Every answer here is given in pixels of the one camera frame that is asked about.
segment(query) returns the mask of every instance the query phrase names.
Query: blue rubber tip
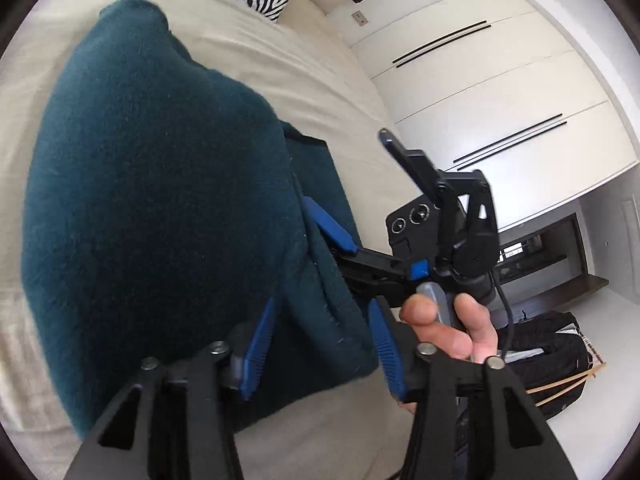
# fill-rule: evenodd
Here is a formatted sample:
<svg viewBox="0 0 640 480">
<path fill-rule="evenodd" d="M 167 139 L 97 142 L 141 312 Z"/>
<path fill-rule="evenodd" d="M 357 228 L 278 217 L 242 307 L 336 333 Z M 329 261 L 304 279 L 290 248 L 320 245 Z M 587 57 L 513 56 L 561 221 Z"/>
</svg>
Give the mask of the blue rubber tip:
<svg viewBox="0 0 640 480">
<path fill-rule="evenodd" d="M 273 298 L 269 298 L 242 361 L 242 379 L 238 386 L 242 400 L 249 400 L 260 383 L 264 362 L 271 345 L 275 321 L 275 301 Z"/>
<path fill-rule="evenodd" d="M 373 336 L 373 343 L 378 351 L 378 357 L 382 362 L 389 391 L 397 400 L 402 401 L 407 393 L 403 378 L 402 358 L 396 347 L 396 340 L 386 325 L 376 300 L 369 301 L 369 328 Z"/>
<path fill-rule="evenodd" d="M 429 277 L 429 262 L 427 260 L 420 260 L 411 264 L 411 281 L 421 280 Z"/>
<path fill-rule="evenodd" d="M 358 252 L 358 246 L 353 241 L 348 231 L 342 227 L 335 219 L 329 215 L 327 211 L 322 209 L 318 203 L 309 196 L 303 196 L 302 202 L 306 210 L 316 221 L 318 228 L 345 253 L 355 254 Z"/>
</svg>

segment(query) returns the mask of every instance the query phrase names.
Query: beige bed sheet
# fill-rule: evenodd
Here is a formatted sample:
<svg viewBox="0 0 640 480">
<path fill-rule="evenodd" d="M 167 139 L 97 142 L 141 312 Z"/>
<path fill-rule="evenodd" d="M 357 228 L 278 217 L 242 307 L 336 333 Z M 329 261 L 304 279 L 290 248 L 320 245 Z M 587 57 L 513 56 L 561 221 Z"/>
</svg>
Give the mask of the beige bed sheet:
<svg viewBox="0 0 640 480">
<path fill-rule="evenodd" d="M 79 441 L 50 384 L 20 284 L 24 184 L 40 115 L 73 47 L 115 0 L 40 0 L 0 59 L 0 420 L 40 480 L 63 477 Z M 378 145 L 392 123 L 351 52 L 309 0 L 274 25 L 235 0 L 151 0 L 195 60 L 247 83 L 278 116 L 325 140 L 364 245 L 388 251 L 385 216 L 417 195 Z M 386 478 L 410 417 L 380 372 L 300 400 L 237 437 L 248 479 Z"/>
</svg>

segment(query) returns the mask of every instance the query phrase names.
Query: human hand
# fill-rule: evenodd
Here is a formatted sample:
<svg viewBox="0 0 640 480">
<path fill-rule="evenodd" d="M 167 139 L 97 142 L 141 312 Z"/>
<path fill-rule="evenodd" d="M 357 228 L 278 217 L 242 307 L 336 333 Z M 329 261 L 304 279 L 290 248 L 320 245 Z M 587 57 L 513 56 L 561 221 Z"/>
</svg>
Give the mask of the human hand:
<svg viewBox="0 0 640 480">
<path fill-rule="evenodd" d="M 483 363 L 498 353 L 498 335 L 491 324 L 489 311 L 468 294 L 459 294 L 454 300 L 456 314 L 468 334 L 436 321 L 438 305 L 430 298 L 414 294 L 404 302 L 400 319 L 414 329 L 418 339 L 436 345 L 455 359 Z M 415 412 L 415 404 L 402 404 Z"/>
</svg>

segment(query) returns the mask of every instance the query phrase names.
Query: drawer handle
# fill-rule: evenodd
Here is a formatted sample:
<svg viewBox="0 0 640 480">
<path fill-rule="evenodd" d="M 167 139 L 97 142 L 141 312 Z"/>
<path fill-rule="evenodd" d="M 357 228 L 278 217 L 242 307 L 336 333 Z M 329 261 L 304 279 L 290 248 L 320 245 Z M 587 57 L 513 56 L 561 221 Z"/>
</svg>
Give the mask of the drawer handle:
<svg viewBox="0 0 640 480">
<path fill-rule="evenodd" d="M 465 160 L 466 158 L 469 158 L 470 156 L 473 156 L 476 153 L 484 152 L 484 150 L 487 150 L 490 147 L 495 146 L 496 144 L 501 144 L 505 140 L 513 139 L 513 137 L 517 137 L 517 136 L 523 134 L 524 132 L 528 132 L 529 130 L 533 130 L 534 128 L 537 128 L 538 126 L 542 126 L 544 123 L 548 123 L 549 121 L 556 120 L 556 119 L 558 119 L 560 117 L 562 117 L 562 114 L 554 115 L 553 117 L 549 117 L 548 119 L 545 119 L 544 121 L 540 121 L 539 123 L 532 124 L 531 126 L 528 126 L 527 128 L 524 128 L 523 130 L 520 130 L 519 132 L 515 132 L 514 134 L 507 135 L 506 137 L 503 137 L 503 138 L 501 138 L 499 140 L 496 140 L 495 142 L 492 142 L 491 144 L 483 146 L 482 148 L 479 148 L 478 150 L 475 150 L 474 152 L 467 153 L 466 155 L 460 156 L 459 158 L 455 158 L 453 160 L 453 164 L 455 165 L 456 162 L 460 162 L 461 160 Z"/>
<path fill-rule="evenodd" d="M 540 136 L 542 134 L 546 134 L 547 132 L 550 132 L 551 130 L 555 130 L 556 128 L 559 128 L 560 126 L 563 126 L 564 124 L 567 124 L 567 121 L 563 121 L 561 123 L 558 124 L 554 124 L 553 126 L 549 126 L 546 130 L 542 130 L 530 137 L 526 137 L 525 139 L 519 140 L 518 142 L 514 142 L 513 144 L 510 144 L 509 146 L 505 146 L 504 148 L 502 148 L 501 150 L 497 150 L 496 152 L 493 153 L 489 153 L 486 156 L 483 156 L 481 158 L 478 158 L 476 160 L 474 160 L 473 162 L 470 162 L 468 164 L 465 164 L 464 166 L 461 166 L 460 168 L 457 168 L 456 171 L 462 171 L 462 170 L 466 170 L 466 168 L 469 168 L 475 164 L 477 164 L 478 162 L 482 162 L 483 160 L 488 159 L 490 156 L 494 156 L 497 155 L 498 153 L 502 153 L 510 148 L 513 148 L 514 146 L 517 146 L 518 144 L 522 144 L 523 142 L 527 142 L 528 140 L 534 139 L 537 136 Z"/>
<path fill-rule="evenodd" d="M 398 64 L 396 65 L 396 68 L 400 68 L 401 66 L 404 66 L 404 65 L 406 65 L 407 63 L 411 63 L 413 60 L 418 59 L 419 57 L 424 56 L 425 54 L 428 54 L 428 53 L 430 53 L 430 52 L 433 52 L 434 50 L 436 50 L 436 49 L 440 48 L 441 46 L 445 46 L 445 45 L 447 45 L 447 44 L 449 44 L 449 43 L 453 43 L 453 42 L 454 42 L 454 41 L 456 41 L 456 40 L 461 40 L 462 38 L 466 38 L 467 36 L 470 36 L 471 34 L 475 34 L 476 32 L 480 32 L 481 30 L 485 30 L 486 28 L 490 28 L 490 27 L 491 27 L 491 24 L 488 24 L 488 25 L 485 25 L 484 27 L 480 27 L 480 28 L 473 28 L 473 27 L 476 27 L 476 26 L 478 26 L 478 25 L 482 25 L 483 23 L 486 23 L 486 20 L 485 20 L 484 22 L 478 22 L 478 23 L 475 23 L 475 24 L 473 24 L 473 25 L 469 25 L 468 27 L 461 28 L 460 30 L 457 30 L 457 31 L 455 31 L 455 32 L 452 32 L 452 33 L 450 33 L 450 34 L 447 34 L 446 36 L 443 36 L 443 37 L 441 37 L 441 38 L 438 38 L 437 40 L 430 41 L 429 43 L 424 44 L 423 46 L 420 46 L 420 47 L 418 47 L 418 48 L 416 48 L 416 49 L 412 50 L 412 51 L 411 51 L 411 52 L 409 52 L 408 54 L 404 54 L 404 56 L 399 57 L 398 59 L 394 60 L 392 63 L 395 63 L 396 61 L 399 61 L 399 60 L 401 60 L 402 58 L 405 58 L 405 57 L 407 57 L 407 56 L 410 56 L 411 54 L 413 54 L 413 53 L 415 53 L 415 52 L 418 52 L 419 50 L 421 50 L 421 49 L 423 49 L 423 48 L 426 48 L 426 47 L 428 47 L 428 46 L 430 46 L 430 45 L 434 45 L 434 46 L 432 46 L 431 48 L 428 48 L 427 50 L 425 50 L 425 51 L 421 52 L 420 54 L 417 54 L 416 56 L 413 56 L 413 57 L 411 57 L 411 58 L 407 59 L 406 61 L 403 61 L 402 63 L 398 63 Z M 463 32 L 464 30 L 467 30 L 467 29 L 470 29 L 470 28 L 471 28 L 472 30 L 468 30 L 468 32 L 465 32 L 464 34 L 460 34 L 460 35 L 456 36 L 458 33 Z M 445 38 L 449 38 L 450 36 L 455 36 L 455 37 L 454 37 L 454 38 L 451 38 L 450 40 L 447 40 L 447 41 L 442 41 L 442 40 L 444 40 Z"/>
</svg>

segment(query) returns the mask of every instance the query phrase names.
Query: folded blanket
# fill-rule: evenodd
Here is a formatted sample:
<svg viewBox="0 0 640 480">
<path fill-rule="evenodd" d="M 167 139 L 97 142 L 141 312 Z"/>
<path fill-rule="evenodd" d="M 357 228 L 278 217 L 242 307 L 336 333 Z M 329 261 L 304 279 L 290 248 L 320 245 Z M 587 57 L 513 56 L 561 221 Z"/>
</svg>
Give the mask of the folded blanket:
<svg viewBox="0 0 640 480">
<path fill-rule="evenodd" d="M 22 280 L 80 435 L 142 358 L 185 358 L 264 298 L 280 313 L 236 428 L 377 365 L 309 195 L 353 237 L 324 143 L 207 70 L 143 0 L 76 48 L 42 119 L 25 196 Z"/>
</svg>

